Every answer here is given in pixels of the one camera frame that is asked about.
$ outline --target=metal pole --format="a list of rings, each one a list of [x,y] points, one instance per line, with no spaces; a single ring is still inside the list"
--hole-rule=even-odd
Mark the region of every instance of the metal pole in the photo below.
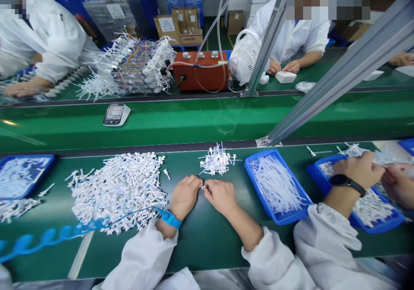
[[[259,79],[262,76],[262,73],[267,71],[267,69],[264,69],[264,66],[270,57],[270,53],[275,46],[276,39],[279,36],[280,30],[282,29],[283,24],[286,20],[285,10],[286,0],[276,0],[276,4],[269,21],[269,25],[267,27],[266,34],[264,36],[259,55],[257,57],[256,65],[254,66],[250,81],[248,83],[248,89],[243,94],[244,97],[251,97],[255,95],[256,87],[259,84]]]
[[[414,0],[396,0],[261,142],[274,146],[414,45]]]

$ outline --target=digital display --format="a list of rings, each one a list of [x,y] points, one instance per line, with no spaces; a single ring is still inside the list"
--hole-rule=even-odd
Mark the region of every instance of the digital display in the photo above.
[[[118,124],[121,121],[124,106],[110,105],[105,116],[104,124]]]

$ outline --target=digital pressure gauge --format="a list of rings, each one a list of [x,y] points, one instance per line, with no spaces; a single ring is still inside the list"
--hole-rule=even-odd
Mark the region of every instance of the digital pressure gauge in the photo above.
[[[105,126],[122,126],[131,109],[124,104],[111,104],[108,107],[103,123]]]

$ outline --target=plastic bag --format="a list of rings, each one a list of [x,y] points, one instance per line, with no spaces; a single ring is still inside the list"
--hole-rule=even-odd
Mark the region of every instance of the plastic bag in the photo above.
[[[310,91],[312,87],[315,86],[316,83],[314,82],[300,82],[296,84],[295,88],[301,92],[304,92],[305,94]]]

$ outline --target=hand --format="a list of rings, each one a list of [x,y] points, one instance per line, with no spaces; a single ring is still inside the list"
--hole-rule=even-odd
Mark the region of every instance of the hand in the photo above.
[[[3,93],[7,97],[28,97],[39,94],[41,90],[52,84],[39,76],[36,76],[33,81],[18,82],[7,86]]]
[[[403,208],[414,210],[414,181],[407,171],[414,166],[407,164],[389,164],[381,182],[388,195]]]
[[[407,65],[409,65],[413,61],[414,61],[414,57],[411,57],[411,55],[408,54],[408,53],[402,52],[402,53],[399,53],[394,58],[392,58],[389,61],[389,63],[392,66],[407,66]]]
[[[196,176],[185,177],[181,180],[172,193],[169,211],[177,219],[183,221],[194,208],[197,200],[198,189],[203,185],[203,180]]]
[[[205,198],[226,218],[229,213],[238,208],[236,193],[232,183],[222,180],[206,180],[205,186]]]
[[[291,62],[289,62],[283,69],[282,71],[287,71],[287,72],[291,72],[291,73],[298,73],[299,70],[301,68],[301,64],[299,63],[299,61],[297,60],[293,60]]]
[[[344,174],[354,180],[364,189],[369,189],[383,176],[385,169],[373,163],[375,154],[364,152],[361,157],[347,158],[337,162],[333,167],[333,174]]]
[[[275,75],[276,72],[279,72],[282,69],[280,64],[276,60],[270,60],[270,67],[269,70],[266,72],[269,75]]]

